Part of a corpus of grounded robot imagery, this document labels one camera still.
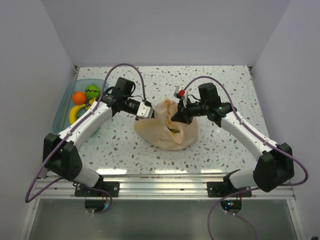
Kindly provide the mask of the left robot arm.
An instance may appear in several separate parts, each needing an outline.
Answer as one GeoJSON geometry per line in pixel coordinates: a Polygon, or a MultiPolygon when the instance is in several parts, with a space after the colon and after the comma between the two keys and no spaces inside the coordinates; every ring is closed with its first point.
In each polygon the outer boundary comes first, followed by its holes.
{"type": "Polygon", "coordinates": [[[123,77],[103,92],[89,110],[57,135],[44,138],[43,163],[47,170],[70,182],[86,186],[92,196],[103,193],[103,177],[83,165],[79,149],[104,122],[123,111],[137,119],[154,117],[151,103],[132,99],[136,84],[123,77]]]}

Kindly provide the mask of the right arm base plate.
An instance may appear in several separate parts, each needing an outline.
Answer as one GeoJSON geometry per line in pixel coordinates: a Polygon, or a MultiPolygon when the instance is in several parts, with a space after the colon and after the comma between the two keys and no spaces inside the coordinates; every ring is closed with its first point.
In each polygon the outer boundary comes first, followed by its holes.
{"type": "Polygon", "coordinates": [[[218,197],[223,198],[225,196],[245,191],[250,189],[249,186],[242,187],[242,188],[235,188],[230,180],[230,176],[234,173],[238,172],[239,169],[234,170],[227,175],[225,175],[222,179],[222,181],[209,181],[206,183],[206,189],[207,189],[207,195],[209,198],[218,197]]]}

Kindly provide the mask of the orange plastic bag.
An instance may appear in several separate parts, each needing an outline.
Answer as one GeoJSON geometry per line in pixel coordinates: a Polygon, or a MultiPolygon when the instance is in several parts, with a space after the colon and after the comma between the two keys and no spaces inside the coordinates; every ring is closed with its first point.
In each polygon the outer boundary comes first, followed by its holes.
{"type": "Polygon", "coordinates": [[[154,107],[154,118],[139,119],[134,123],[139,137],[163,150],[177,151],[190,147],[198,141],[198,122],[191,124],[171,121],[178,111],[178,104],[165,99],[154,107]],[[168,128],[179,129],[180,133],[172,133],[168,128]]]}

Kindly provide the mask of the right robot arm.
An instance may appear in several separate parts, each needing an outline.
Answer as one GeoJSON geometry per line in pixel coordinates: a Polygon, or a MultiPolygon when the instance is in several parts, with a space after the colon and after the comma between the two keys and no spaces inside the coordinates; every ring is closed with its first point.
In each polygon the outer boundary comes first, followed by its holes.
{"type": "Polygon", "coordinates": [[[171,120],[191,124],[195,117],[206,116],[218,127],[234,136],[257,161],[254,169],[234,170],[223,177],[222,193],[235,196],[241,189],[258,187],[270,192],[294,175],[291,159],[292,148],[278,144],[252,127],[229,102],[222,102],[213,83],[198,86],[200,99],[191,102],[186,91],[176,88],[174,96],[179,99],[177,112],[171,120]]]}

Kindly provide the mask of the fake dark avocado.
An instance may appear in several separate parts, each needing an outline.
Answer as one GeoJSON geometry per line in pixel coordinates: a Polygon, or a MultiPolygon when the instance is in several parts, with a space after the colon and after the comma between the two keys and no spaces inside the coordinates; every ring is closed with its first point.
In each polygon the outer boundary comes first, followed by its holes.
{"type": "Polygon", "coordinates": [[[180,133],[179,129],[175,129],[175,128],[168,128],[168,129],[174,134],[180,133]]]}

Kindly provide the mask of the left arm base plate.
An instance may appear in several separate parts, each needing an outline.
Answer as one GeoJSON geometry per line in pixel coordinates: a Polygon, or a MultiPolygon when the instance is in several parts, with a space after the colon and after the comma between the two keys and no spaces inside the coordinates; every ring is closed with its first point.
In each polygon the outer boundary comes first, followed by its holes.
{"type": "Polygon", "coordinates": [[[73,183],[76,197],[107,197],[116,198],[119,195],[120,183],[118,181],[101,181],[94,187],[88,187],[81,183],[73,183]]]}

